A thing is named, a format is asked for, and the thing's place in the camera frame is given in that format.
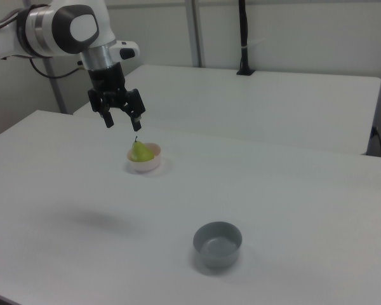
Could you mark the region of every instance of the gray bowl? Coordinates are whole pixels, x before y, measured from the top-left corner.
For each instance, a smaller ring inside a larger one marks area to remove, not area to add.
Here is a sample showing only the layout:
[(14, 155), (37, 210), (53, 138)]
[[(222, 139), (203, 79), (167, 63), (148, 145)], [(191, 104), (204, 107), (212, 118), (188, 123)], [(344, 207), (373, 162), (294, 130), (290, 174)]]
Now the gray bowl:
[(211, 222), (197, 230), (193, 246), (209, 268), (226, 268), (239, 256), (243, 238), (240, 230), (227, 222)]

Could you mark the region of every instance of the pink bowl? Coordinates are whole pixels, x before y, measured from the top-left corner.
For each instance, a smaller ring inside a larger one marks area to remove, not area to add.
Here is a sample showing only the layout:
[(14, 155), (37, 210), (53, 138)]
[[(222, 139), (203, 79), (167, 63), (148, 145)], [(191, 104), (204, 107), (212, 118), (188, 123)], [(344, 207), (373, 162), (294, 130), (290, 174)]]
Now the pink bowl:
[(127, 159), (131, 167), (138, 172), (148, 172), (155, 169), (161, 163), (161, 148), (155, 143), (144, 143), (154, 153), (154, 159), (146, 162), (134, 162), (131, 159), (131, 149), (127, 152)]

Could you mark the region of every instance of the green pear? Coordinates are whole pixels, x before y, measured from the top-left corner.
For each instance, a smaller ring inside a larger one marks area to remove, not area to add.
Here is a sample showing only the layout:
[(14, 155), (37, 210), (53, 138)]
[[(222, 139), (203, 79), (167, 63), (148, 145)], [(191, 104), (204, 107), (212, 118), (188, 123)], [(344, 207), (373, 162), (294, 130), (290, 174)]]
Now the green pear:
[(146, 162), (154, 159), (154, 157), (154, 153), (143, 143), (137, 141), (137, 137), (135, 137), (133, 149), (131, 150), (131, 159), (134, 162)]

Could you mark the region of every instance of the small bowl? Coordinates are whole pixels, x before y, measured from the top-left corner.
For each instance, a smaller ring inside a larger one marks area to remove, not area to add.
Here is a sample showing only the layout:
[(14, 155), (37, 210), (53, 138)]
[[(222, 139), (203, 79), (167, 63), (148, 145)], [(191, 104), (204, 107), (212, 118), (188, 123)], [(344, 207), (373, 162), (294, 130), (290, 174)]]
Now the small bowl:
[(127, 159), (131, 167), (138, 172), (148, 172), (161, 163), (161, 148), (155, 143), (144, 143), (154, 153), (154, 159), (145, 162), (134, 162), (131, 158), (131, 149), (127, 152)]
[(211, 222), (197, 230), (193, 246), (209, 268), (226, 268), (235, 263), (243, 238), (240, 230), (227, 222)]

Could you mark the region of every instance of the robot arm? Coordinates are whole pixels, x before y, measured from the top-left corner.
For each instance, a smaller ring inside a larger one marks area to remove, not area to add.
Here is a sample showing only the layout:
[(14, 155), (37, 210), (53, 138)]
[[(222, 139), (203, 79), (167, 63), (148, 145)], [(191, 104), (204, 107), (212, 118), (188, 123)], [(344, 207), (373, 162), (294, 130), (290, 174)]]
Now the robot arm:
[(11, 12), (0, 21), (0, 58), (50, 58), (80, 54), (93, 88), (89, 98), (106, 126), (113, 126), (111, 107), (127, 113), (141, 129), (145, 107), (137, 89), (127, 91), (120, 62), (140, 51), (136, 43), (116, 41), (103, 0), (53, 0)]

